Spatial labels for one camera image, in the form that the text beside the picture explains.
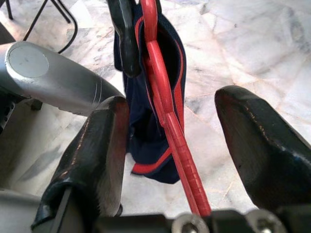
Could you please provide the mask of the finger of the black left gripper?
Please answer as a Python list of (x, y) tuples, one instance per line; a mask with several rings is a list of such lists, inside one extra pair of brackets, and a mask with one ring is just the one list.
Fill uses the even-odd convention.
[(133, 24), (134, 0), (106, 0), (112, 23), (119, 36), (119, 48), (124, 73), (135, 77), (140, 73), (138, 46)]

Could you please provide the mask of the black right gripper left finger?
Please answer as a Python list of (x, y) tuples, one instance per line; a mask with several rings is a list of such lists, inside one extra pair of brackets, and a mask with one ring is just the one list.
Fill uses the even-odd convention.
[(63, 153), (42, 195), (33, 231), (51, 227), (66, 190), (79, 217), (78, 230), (91, 231), (100, 216), (115, 216), (121, 189), (128, 136), (129, 108), (124, 97), (104, 100), (86, 119)]

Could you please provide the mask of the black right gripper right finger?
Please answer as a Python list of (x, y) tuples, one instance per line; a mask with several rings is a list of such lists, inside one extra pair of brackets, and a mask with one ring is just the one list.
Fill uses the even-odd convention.
[(311, 144), (266, 100), (229, 85), (215, 106), (229, 154), (251, 201), (270, 211), (311, 204)]

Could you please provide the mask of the navy shirt with red trim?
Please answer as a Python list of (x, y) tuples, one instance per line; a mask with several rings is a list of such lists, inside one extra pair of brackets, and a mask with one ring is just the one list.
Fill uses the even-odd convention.
[[(152, 90), (143, 60), (147, 54), (147, 48), (144, 42), (142, 8), (137, 3), (133, 6), (133, 14), (140, 65), (139, 75), (128, 77), (124, 73), (119, 36), (116, 31), (114, 39), (114, 66), (123, 74), (124, 91), (130, 111), (127, 151), (135, 161), (132, 173), (161, 183), (174, 184), (179, 180), (179, 175), (152, 100)], [(171, 90), (176, 91), (177, 85), (181, 85), (182, 96), (174, 94), (174, 102), (180, 101), (184, 107), (187, 66), (185, 50), (177, 31), (162, 13), (158, 14), (157, 39), (163, 54)]]

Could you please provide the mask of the red plastic hanger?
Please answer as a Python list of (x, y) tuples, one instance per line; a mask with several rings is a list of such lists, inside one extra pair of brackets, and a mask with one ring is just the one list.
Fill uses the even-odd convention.
[(158, 4), (156, 0), (141, 0), (144, 41), (148, 51), (144, 58), (153, 102), (161, 126), (172, 151), (175, 166), (188, 199), (190, 209), (200, 216), (211, 213), (202, 181), (184, 136), (183, 104), (174, 102), (181, 95), (181, 85), (172, 91), (163, 55), (157, 40)]

